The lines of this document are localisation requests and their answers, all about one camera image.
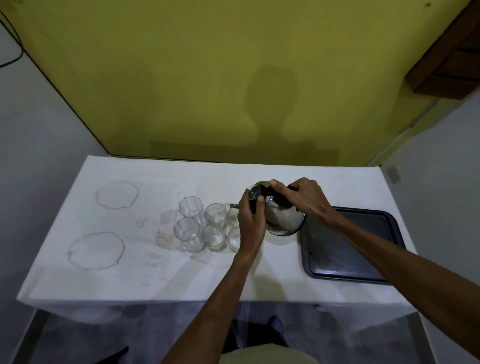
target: black tray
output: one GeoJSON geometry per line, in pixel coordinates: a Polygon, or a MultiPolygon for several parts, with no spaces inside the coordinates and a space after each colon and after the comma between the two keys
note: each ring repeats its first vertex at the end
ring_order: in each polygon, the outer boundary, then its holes
{"type": "MultiPolygon", "coordinates": [[[[335,209],[366,231],[405,248],[398,224],[388,212],[348,207],[335,209]]],[[[317,217],[307,216],[300,230],[300,239],[303,268],[310,276],[388,284],[347,240],[317,217]]]]}

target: clear glass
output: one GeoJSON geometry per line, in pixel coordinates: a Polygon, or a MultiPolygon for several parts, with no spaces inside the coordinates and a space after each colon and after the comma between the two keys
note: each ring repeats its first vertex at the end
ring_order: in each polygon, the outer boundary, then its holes
{"type": "Polygon", "coordinates": [[[227,209],[223,204],[211,204],[205,209],[205,216],[211,224],[225,226],[227,221],[227,209]]]}
{"type": "Polygon", "coordinates": [[[239,210],[237,208],[231,207],[227,212],[227,221],[228,225],[232,228],[239,225],[239,210]]]}
{"type": "Polygon", "coordinates": [[[226,247],[225,232],[222,226],[218,224],[208,225],[202,232],[202,240],[205,246],[214,252],[223,250],[226,247]]]}
{"type": "Polygon", "coordinates": [[[196,196],[188,196],[180,201],[180,213],[186,218],[195,218],[201,228],[207,226],[205,218],[204,206],[200,198],[196,196]]]}
{"type": "Polygon", "coordinates": [[[200,226],[195,218],[179,220],[173,231],[188,252],[196,253],[204,248],[204,242],[200,236],[200,226]]]}
{"type": "Polygon", "coordinates": [[[237,252],[240,249],[240,228],[234,227],[227,235],[228,245],[231,250],[237,252]]]}

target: gray wall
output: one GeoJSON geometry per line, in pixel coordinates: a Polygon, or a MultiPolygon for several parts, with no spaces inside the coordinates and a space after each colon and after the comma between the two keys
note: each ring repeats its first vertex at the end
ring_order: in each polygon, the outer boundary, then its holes
{"type": "MultiPolygon", "coordinates": [[[[405,143],[382,171],[419,255],[480,285],[480,92],[405,143]],[[402,177],[392,184],[386,171],[402,177]]],[[[437,364],[479,363],[425,321],[437,364]]]]}
{"type": "MultiPolygon", "coordinates": [[[[19,52],[0,25],[0,64],[19,52]]],[[[108,154],[33,62],[0,68],[0,363],[31,321],[15,297],[87,155],[108,154]]]]}

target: cord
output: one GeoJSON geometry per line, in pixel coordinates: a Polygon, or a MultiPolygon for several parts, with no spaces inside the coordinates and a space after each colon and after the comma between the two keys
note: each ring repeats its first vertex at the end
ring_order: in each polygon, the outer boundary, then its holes
{"type": "Polygon", "coordinates": [[[7,16],[3,13],[2,10],[0,10],[0,14],[2,14],[2,16],[7,20],[8,24],[10,24],[10,26],[12,27],[15,35],[17,36],[18,38],[18,43],[20,45],[20,48],[22,49],[22,51],[20,52],[20,56],[18,56],[17,58],[15,58],[14,60],[11,60],[11,61],[8,61],[4,64],[0,64],[0,68],[3,68],[5,66],[8,66],[9,64],[12,64],[12,63],[15,63],[17,62],[21,57],[23,57],[24,53],[25,53],[25,50],[24,50],[24,44],[22,43],[22,40],[20,39],[20,36],[18,35],[17,33],[17,30],[15,29],[15,27],[13,26],[13,24],[10,22],[10,20],[8,20],[7,16]]]}

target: white tablecloth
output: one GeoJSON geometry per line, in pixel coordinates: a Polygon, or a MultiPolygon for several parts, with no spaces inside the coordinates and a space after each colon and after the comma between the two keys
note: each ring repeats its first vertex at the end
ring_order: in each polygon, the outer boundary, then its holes
{"type": "MultiPolygon", "coordinates": [[[[180,200],[237,202],[245,188],[276,178],[315,179],[335,206],[392,214],[415,252],[379,168],[302,167],[88,157],[18,294],[18,300],[77,321],[101,322],[118,306],[204,301],[234,253],[176,249],[180,200]]],[[[414,312],[392,286],[313,279],[296,235],[267,233],[243,301],[319,303],[349,330],[414,312]]]]}

